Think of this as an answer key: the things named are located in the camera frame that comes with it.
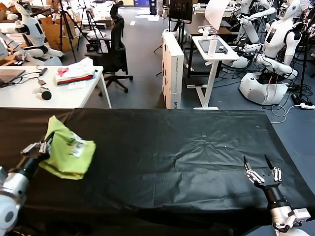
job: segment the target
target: green cloth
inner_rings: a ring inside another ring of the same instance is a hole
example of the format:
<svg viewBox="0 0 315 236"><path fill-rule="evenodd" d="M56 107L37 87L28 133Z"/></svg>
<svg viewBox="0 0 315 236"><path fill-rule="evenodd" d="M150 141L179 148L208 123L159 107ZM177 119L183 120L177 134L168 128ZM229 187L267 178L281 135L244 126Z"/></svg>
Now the green cloth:
<svg viewBox="0 0 315 236"><path fill-rule="evenodd" d="M55 132L51 156L39 165L60 178L82 179L96 148L94 141L82 140L55 116L49 118L45 138Z"/></svg>

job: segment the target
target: camera tripod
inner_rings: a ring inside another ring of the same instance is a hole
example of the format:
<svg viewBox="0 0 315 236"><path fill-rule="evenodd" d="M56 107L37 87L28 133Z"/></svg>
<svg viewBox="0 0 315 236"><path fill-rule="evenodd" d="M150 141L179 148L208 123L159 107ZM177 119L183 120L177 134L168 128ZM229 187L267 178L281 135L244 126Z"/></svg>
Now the camera tripod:
<svg viewBox="0 0 315 236"><path fill-rule="evenodd" d="M75 53L74 53L74 49L73 49L73 44L72 44L72 40L75 38L71 32L71 28L69 26L69 22L68 22L68 19L67 19L67 16L69 17L69 19L73 22L74 26L77 27L80 31L80 34L79 36L76 36L77 37L80 37L81 35L83 35L85 37L85 39L88 41L89 39L83 34L82 32L82 29L78 26L78 24L72 19L72 17L70 16L70 14L65 11L63 9L63 4L62 4L62 0L59 0L59 4L61 6L61 11L60 11L60 51L63 50L63 21L64 21L64 27L65 27L65 30L67 31L67 35L69 39L69 43L70 43L70 46L71 46L71 51L72 51L72 54L73 54L73 57L74 57L74 60L75 62L77 62L77 59L76 59L76 56L75 56Z"/></svg>
<svg viewBox="0 0 315 236"><path fill-rule="evenodd" d="M92 16L92 13L91 13L91 11L90 11L90 8L87 8L87 6L86 6L85 0L83 0L83 4L84 4L84 7L82 7L83 11L82 11L80 29L82 30L83 16L84 16L84 12L86 12L87 19L88 19L88 23L89 23L89 29L90 29L90 31L93 30L96 39L98 39L98 38L97 38L97 34L96 34L96 30L95 30L95 28L97 28L97 24L96 24L96 22L94 21L94 17ZM102 32L101 32L99 29L98 29L98 31L99 31L99 33L100 33L100 36L103 38L104 36L103 36ZM80 39L81 39L81 38L79 38L79 41L78 41L77 51L79 50Z"/></svg>

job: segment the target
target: black ball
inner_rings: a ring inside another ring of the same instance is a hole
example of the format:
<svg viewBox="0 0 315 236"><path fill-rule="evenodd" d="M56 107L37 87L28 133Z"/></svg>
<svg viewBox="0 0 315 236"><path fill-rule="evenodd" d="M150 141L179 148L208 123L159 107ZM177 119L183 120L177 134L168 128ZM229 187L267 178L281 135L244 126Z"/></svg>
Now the black ball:
<svg viewBox="0 0 315 236"><path fill-rule="evenodd" d="M41 97L44 99L44 100L49 100L51 98L51 92L50 91L44 91L42 94L41 94Z"/></svg>

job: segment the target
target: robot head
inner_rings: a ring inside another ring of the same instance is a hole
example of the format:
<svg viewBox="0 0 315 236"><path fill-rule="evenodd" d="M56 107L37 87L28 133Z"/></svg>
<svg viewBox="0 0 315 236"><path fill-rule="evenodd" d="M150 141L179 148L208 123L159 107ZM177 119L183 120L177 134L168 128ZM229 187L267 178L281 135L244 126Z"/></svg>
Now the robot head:
<svg viewBox="0 0 315 236"><path fill-rule="evenodd" d="M293 18L300 7L300 0L287 0L280 8L280 19Z"/></svg>
<svg viewBox="0 0 315 236"><path fill-rule="evenodd" d="M27 6L28 4L25 4L23 3L22 1L16 1L16 3L14 4L16 10L21 14L21 15L24 15L24 16L29 16L29 12L25 9L25 7Z"/></svg>

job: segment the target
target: desk leg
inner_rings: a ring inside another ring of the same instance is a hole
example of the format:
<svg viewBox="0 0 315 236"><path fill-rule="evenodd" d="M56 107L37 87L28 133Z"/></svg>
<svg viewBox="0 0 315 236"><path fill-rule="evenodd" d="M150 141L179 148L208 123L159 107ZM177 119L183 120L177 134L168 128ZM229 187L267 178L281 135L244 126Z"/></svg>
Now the desk leg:
<svg viewBox="0 0 315 236"><path fill-rule="evenodd" d="M209 79L208 79L208 84L207 84L207 88L206 88L206 93L205 93L205 97L204 97L204 102L201 104L203 107L208 107L208 105L209 105L210 95L212 92L213 84L215 82L218 64L219 64L219 62L217 60L215 60L212 63L211 71L210 71L210 75L209 75Z"/></svg>
<svg viewBox="0 0 315 236"><path fill-rule="evenodd" d="M188 60L188 68L187 68L187 78L190 78L190 70L191 70L191 62L192 62L192 54L193 54L193 39L191 37L190 42L190 51L189 51L189 60Z"/></svg>
<svg viewBox="0 0 315 236"><path fill-rule="evenodd" d="M216 78L219 77L221 66L222 66L222 61L220 60L219 63L218 63L218 68L217 68L217 72L216 72Z"/></svg>
<svg viewBox="0 0 315 236"><path fill-rule="evenodd" d="M100 90L102 91L103 94L106 95L108 107L112 108L112 104L110 103L110 100L109 100L109 95L108 95L108 91L107 91L107 87L106 87L106 83L105 83L103 74L101 74L101 77L100 77L98 83L99 83Z"/></svg>
<svg viewBox="0 0 315 236"><path fill-rule="evenodd" d="M219 61L215 60L212 62L208 83L201 86L187 86L188 89L196 89L198 97L202 107L195 107L195 110L218 110L217 107L208 107L209 100L213 88L213 84L216 79L216 73L218 68ZM202 89L206 88L206 93L203 95Z"/></svg>

